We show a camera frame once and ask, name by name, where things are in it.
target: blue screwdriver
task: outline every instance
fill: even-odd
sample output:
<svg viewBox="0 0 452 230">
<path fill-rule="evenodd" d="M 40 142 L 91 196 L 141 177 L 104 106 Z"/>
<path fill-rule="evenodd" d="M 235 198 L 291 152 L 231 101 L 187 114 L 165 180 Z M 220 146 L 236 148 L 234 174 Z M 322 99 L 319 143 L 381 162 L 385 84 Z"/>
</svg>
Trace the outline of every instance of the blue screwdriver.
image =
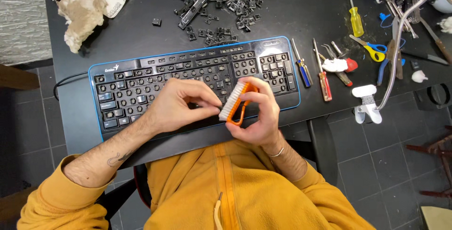
<svg viewBox="0 0 452 230">
<path fill-rule="evenodd" d="M 304 63 L 304 59 L 300 58 L 300 54 L 298 54 L 297 47 L 295 45 L 295 41 L 292 38 L 292 47 L 295 50 L 295 55 L 297 56 L 297 63 L 300 67 L 300 71 L 302 72 L 303 82 L 305 82 L 305 87 L 311 87 L 312 79 L 311 75 L 309 74 L 308 67 Z"/>
</svg>

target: white clamp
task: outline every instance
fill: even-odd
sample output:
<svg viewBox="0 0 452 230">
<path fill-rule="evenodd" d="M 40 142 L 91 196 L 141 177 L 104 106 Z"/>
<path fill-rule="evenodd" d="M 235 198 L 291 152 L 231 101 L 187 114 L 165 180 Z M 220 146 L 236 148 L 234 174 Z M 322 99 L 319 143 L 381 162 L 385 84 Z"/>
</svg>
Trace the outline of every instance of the white clamp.
<svg viewBox="0 0 452 230">
<path fill-rule="evenodd" d="M 376 110 L 375 100 L 373 94 L 376 93 L 376 87 L 372 84 L 356 87 L 352 90 L 355 97 L 360 97 L 363 100 L 361 106 L 355 106 L 355 120 L 357 123 L 363 123 L 366 113 L 370 116 L 373 123 L 381 123 L 380 111 Z"/>
</svg>

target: keyboard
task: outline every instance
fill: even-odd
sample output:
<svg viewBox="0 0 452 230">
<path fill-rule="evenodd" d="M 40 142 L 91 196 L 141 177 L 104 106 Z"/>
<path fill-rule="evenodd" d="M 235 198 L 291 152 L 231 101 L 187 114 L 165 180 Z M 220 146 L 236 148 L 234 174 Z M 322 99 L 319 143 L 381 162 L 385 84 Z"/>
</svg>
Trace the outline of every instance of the keyboard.
<svg viewBox="0 0 452 230">
<path fill-rule="evenodd" d="M 141 117 L 172 77 L 206 83 L 223 105 L 237 79 L 258 77 L 270 85 L 280 109 L 286 110 L 300 104 L 296 71 L 290 42 L 280 36 L 98 64 L 91 66 L 88 74 L 105 141 Z M 258 112 L 258 105 L 252 103 L 246 107 L 245 117 Z M 234 118 L 240 118 L 240 111 Z M 222 123 L 213 116 L 153 139 Z"/>
</svg>

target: hand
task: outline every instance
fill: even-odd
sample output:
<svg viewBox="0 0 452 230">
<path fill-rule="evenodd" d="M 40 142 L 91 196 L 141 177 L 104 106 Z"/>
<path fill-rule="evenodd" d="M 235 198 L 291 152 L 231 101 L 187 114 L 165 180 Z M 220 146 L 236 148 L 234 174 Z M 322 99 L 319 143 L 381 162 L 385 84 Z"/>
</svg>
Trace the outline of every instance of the hand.
<svg viewBox="0 0 452 230">
<path fill-rule="evenodd" d="M 201 106 L 189 109 L 187 103 Z M 171 78 L 165 84 L 154 103 L 136 122 L 149 129 L 150 136 L 171 132 L 182 126 L 220 114 L 222 102 L 203 82 Z"/>
<path fill-rule="evenodd" d="M 253 145 L 261 146 L 265 152 L 272 154 L 278 148 L 277 142 L 280 139 L 278 130 L 279 106 L 276 103 L 272 89 L 268 83 L 256 77 L 244 77 L 239 79 L 242 82 L 250 82 L 259 89 L 258 93 L 249 92 L 240 95 L 240 99 L 250 100 L 259 104 L 258 121 L 246 129 L 242 129 L 232 123 L 227 122 L 226 127 L 232 136 Z"/>
</svg>

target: desk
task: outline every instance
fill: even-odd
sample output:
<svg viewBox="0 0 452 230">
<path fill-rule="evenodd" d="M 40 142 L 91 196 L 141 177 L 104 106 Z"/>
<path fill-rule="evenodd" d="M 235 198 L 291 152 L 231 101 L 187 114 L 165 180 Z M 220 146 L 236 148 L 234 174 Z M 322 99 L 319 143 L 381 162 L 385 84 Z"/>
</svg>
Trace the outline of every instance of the desk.
<svg viewBox="0 0 452 230">
<path fill-rule="evenodd" d="M 362 39 L 372 43 L 387 44 L 392 38 L 391 28 L 380 28 L 378 18 L 381 12 L 389 13 L 386 4 L 377 4 L 373 0 L 353 0 L 353 2 L 356 7 L 359 7 L 359 13 L 363 19 L 365 34 Z M 93 64 L 205 47 L 201 39 L 190 42 L 186 38 L 186 33 L 177 27 L 180 18 L 174 15 L 173 10 L 183 6 L 180 0 L 128 0 L 115 19 L 106 20 L 104 29 L 96 30 L 89 38 L 89 41 L 94 39 L 89 43 L 89 53 L 81 57 L 71 53 L 63 40 L 67 25 L 65 25 L 65 18 L 57 14 L 57 6 L 50 0 L 46 0 L 46 5 L 57 81 L 87 71 Z M 313 86 L 305 89 L 298 76 L 302 103 L 295 109 L 281 112 L 279 126 L 361 104 L 361 99 L 351 95 L 351 88 L 344 86 L 335 75 L 331 74 L 328 78 L 333 100 L 330 102 L 322 100 L 317 76 L 318 67 L 312 51 L 313 37 L 319 45 L 333 40 L 341 48 L 351 50 L 349 56 L 359 64 L 359 68 L 349 74 L 353 87 L 376 83 L 380 64 L 372 61 L 365 49 L 348 36 L 352 31 L 349 5 L 349 0 L 264 0 L 263 8 L 255 11 L 256 14 L 261 14 L 262 20 L 251 27 L 250 33 L 244 31 L 238 33 L 240 41 L 281 35 L 293 37 L 298 44 L 300 55 L 305 58 L 306 65 L 312 74 Z M 447 15 L 437 12 L 428 4 L 422 7 L 423 18 L 452 51 L 452 35 L 441 33 L 437 26 L 433 26 Z M 199 28 L 214 30 L 221 26 L 233 28 L 233 34 L 237 32 L 235 14 L 216 10 L 212 4 L 208 6 L 208 10 L 212 15 L 217 15 L 220 21 L 212 21 L 211 25 L 207 25 L 202 17 L 197 17 L 191 23 L 195 31 Z M 153 18 L 162 19 L 161 27 L 151 25 Z M 425 28 L 420 23 L 413 25 L 413 28 L 420 38 L 411 40 L 410 34 L 404 33 L 403 37 L 407 39 L 406 48 L 441 56 Z M 413 70 L 407 62 L 404 67 L 404 79 L 396 80 L 392 96 L 452 80 L 450 75 L 452 67 L 426 61 L 420 61 L 420 65 L 428 80 L 423 83 L 413 82 L 410 79 Z M 382 99 L 385 90 L 386 87 L 379 88 L 375 99 Z M 60 87 L 58 94 L 68 153 L 82 153 L 101 143 L 88 79 L 79 77 Z M 250 125 L 254 121 L 255 118 L 247 119 L 244 125 Z M 219 125 L 156 140 L 142 146 L 127 160 L 124 167 L 205 147 L 231 138 L 225 126 Z"/>
</svg>

